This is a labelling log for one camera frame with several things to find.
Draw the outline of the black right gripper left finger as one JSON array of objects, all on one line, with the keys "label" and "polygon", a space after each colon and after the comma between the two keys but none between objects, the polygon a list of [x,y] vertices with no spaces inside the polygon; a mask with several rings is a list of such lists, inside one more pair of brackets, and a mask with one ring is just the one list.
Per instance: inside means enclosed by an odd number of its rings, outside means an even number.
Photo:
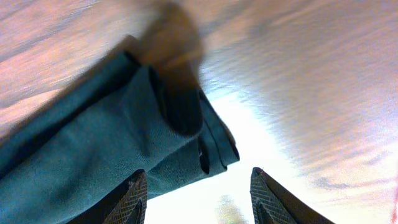
[{"label": "black right gripper left finger", "polygon": [[143,224],[146,208],[146,173],[139,169],[68,224]]}]

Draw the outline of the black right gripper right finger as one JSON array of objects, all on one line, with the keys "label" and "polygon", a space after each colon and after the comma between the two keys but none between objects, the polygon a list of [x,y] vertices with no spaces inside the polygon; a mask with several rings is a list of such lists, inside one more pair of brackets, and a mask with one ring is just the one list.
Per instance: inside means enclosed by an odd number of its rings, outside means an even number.
[{"label": "black right gripper right finger", "polygon": [[252,170],[250,194],[255,224],[333,224],[259,167]]}]

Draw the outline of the black t-shirt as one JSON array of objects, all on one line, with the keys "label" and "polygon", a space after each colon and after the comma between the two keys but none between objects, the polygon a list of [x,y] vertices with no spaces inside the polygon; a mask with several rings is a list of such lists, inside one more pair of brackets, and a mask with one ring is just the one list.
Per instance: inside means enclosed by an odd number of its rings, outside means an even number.
[{"label": "black t-shirt", "polygon": [[149,200],[237,161],[200,89],[170,95],[124,52],[1,146],[1,222],[67,223],[139,169]]}]

